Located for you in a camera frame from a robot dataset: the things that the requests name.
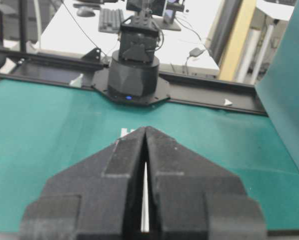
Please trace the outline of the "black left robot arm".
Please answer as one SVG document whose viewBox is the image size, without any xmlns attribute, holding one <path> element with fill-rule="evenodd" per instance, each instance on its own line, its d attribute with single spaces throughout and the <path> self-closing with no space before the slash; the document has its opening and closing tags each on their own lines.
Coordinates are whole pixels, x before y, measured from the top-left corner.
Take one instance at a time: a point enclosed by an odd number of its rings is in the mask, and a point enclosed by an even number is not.
<svg viewBox="0 0 299 240">
<path fill-rule="evenodd" d="M 153 16 L 163 16 L 165 0 L 129 0 L 133 15 L 120 23 L 119 49 L 109 67 L 96 71 L 91 87 L 118 104 L 149 106 L 170 98 L 170 83 L 159 76 L 160 60 L 155 52 L 164 34 Z"/>
</svg>

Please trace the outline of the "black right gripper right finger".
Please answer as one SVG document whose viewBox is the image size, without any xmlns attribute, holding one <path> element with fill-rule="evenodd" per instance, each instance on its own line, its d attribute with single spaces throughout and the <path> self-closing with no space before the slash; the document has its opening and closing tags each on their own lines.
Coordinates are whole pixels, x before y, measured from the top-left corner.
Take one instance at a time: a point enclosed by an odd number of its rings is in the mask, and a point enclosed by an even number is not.
<svg viewBox="0 0 299 240">
<path fill-rule="evenodd" d="M 264 240 L 265 218 L 231 171 L 148 126 L 150 186 L 162 240 Z"/>
</svg>

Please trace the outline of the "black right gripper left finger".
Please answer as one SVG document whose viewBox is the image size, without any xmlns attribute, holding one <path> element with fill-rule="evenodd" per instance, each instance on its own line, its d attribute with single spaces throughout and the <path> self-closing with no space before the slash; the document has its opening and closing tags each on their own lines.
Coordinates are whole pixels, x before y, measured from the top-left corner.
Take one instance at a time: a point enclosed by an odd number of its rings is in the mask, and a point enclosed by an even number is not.
<svg viewBox="0 0 299 240">
<path fill-rule="evenodd" d="M 141 127 L 48 178 L 23 214 L 22 240 L 120 240 L 142 197 Z"/>
</svg>

